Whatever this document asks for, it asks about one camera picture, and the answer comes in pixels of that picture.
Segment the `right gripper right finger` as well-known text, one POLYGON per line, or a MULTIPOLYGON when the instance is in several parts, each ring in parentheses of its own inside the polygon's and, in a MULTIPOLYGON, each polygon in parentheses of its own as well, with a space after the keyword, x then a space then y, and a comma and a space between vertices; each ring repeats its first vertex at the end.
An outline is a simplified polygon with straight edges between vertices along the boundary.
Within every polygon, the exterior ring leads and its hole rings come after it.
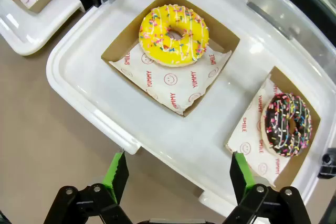
POLYGON ((270 223, 310 223, 306 207, 297 188, 280 191, 255 182, 242 153, 233 152, 229 170, 237 206, 224 223, 254 223, 266 218, 270 223))

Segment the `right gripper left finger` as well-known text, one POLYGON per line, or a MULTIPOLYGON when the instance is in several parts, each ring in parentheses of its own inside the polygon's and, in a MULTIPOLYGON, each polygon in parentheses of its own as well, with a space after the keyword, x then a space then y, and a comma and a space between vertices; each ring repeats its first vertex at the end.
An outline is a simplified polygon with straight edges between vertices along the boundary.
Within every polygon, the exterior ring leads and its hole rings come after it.
POLYGON ((103 182, 82 190, 69 185, 60 188, 44 223, 82 224, 95 216, 103 223, 131 223, 120 206, 128 177, 125 153, 116 153, 103 182))

